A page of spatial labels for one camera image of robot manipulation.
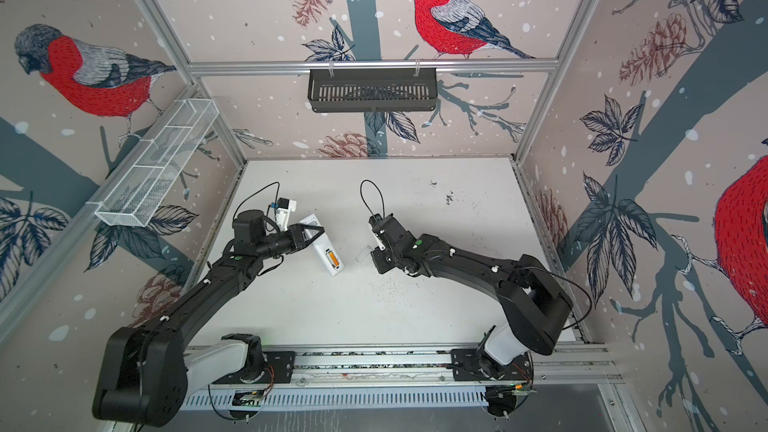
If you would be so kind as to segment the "translucent battery cover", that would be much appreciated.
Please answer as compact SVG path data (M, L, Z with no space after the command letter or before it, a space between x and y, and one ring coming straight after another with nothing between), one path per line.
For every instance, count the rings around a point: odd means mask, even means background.
M370 245L365 245L360 252L355 256L355 261L357 263L364 263L368 261L372 257L372 252L375 250L374 247Z

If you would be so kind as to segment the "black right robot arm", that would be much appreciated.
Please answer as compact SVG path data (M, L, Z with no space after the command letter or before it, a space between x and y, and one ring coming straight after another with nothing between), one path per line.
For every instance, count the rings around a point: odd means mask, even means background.
M371 252L378 273L398 269L411 277L447 279L483 292L501 305L512 335L525 349L545 356L554 352L573 301L537 258L491 258L434 235L414 237L393 215L375 214L369 225L378 241Z

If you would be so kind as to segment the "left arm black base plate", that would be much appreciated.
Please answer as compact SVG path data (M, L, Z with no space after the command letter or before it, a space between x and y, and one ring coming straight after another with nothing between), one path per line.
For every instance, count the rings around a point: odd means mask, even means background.
M247 367L229 374L220 380L223 384L269 385L289 384L292 381L296 353L293 351L267 351L258 372Z

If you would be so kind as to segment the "white remote control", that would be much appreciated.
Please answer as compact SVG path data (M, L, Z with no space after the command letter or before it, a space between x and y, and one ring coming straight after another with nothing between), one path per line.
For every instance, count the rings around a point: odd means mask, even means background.
M300 223L323 226L320 223L319 219L316 217L315 214L311 214L311 215L305 217L304 219L302 219L300 221ZM318 257L320 258L323 266L326 268L327 272L332 277L335 277L336 275L338 275L344 269L344 263L343 263L342 259L340 258L338 252L336 251L336 248L333 246L333 244L332 244L332 242L331 242L331 240L330 240L330 238L329 238L329 236L328 236L326 231L325 231L325 233L319 239L317 239L311 245L311 247L315 250L315 252L317 253ZM336 255L336 257L338 258L338 260L340 262L340 268L338 270L334 270L332 268L331 263L329 262L328 256L326 255L326 250L327 249L333 250L335 255Z

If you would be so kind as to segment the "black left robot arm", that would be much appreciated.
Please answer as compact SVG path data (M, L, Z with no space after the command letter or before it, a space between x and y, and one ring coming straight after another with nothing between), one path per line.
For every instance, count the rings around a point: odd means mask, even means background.
M264 271L267 259L311 246L323 227L276 223L260 210L233 220L234 237L205 277L159 316L135 327L122 327L108 339L92 405L95 418L161 427L184 400L230 374L247 381L272 377L261 340L232 333L204 350L187 347L203 326Z

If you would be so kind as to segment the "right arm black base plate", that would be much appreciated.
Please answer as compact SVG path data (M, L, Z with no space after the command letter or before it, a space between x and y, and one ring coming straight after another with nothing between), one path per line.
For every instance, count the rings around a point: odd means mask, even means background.
M502 365L477 349L453 349L447 368L457 382L512 381L530 382L534 378L532 359L527 353Z

